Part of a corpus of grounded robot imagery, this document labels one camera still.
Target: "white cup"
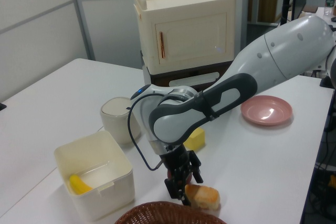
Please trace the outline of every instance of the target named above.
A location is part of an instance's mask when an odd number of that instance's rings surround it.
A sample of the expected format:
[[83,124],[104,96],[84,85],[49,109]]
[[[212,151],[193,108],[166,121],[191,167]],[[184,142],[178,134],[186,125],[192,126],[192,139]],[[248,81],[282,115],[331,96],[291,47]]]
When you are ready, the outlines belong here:
[[[118,144],[131,143],[127,119],[131,101],[126,97],[116,97],[107,101],[100,109],[100,116],[106,131],[110,132]],[[130,118],[132,136],[136,139],[140,135],[140,126],[133,113]]]

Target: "yellow banana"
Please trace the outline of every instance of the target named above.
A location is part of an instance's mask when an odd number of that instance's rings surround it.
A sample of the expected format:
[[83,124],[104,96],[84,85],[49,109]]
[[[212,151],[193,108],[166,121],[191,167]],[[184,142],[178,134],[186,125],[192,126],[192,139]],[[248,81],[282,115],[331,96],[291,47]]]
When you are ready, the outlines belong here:
[[76,174],[72,174],[69,180],[70,186],[76,194],[83,194],[92,190],[92,187],[89,187],[87,184],[85,184],[83,180]]

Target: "square storage container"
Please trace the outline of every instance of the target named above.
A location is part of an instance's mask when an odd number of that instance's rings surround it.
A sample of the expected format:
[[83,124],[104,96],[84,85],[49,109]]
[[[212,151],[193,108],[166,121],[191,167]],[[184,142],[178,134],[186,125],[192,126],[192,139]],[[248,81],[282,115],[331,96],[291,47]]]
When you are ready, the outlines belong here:
[[236,0],[134,0],[150,74],[234,59]]
[[[54,155],[67,192],[83,220],[97,220],[134,199],[132,165],[109,132],[100,131],[65,144]],[[77,195],[69,181],[72,174],[80,176],[92,190]]]

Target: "wicker basket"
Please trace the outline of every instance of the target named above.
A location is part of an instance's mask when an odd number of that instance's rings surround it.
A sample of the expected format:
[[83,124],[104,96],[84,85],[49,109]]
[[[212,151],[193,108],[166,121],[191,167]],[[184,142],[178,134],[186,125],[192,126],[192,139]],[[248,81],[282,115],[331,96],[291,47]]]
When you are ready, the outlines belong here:
[[226,224],[215,216],[167,201],[136,206],[115,224]]

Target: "bread roll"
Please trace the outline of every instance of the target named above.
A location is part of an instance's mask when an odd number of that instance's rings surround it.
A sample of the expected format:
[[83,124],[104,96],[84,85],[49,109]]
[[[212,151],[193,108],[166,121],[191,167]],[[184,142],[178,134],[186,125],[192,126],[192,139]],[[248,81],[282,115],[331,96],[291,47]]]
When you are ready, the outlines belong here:
[[219,192],[211,187],[199,185],[186,185],[185,194],[192,207],[217,210],[221,200]]

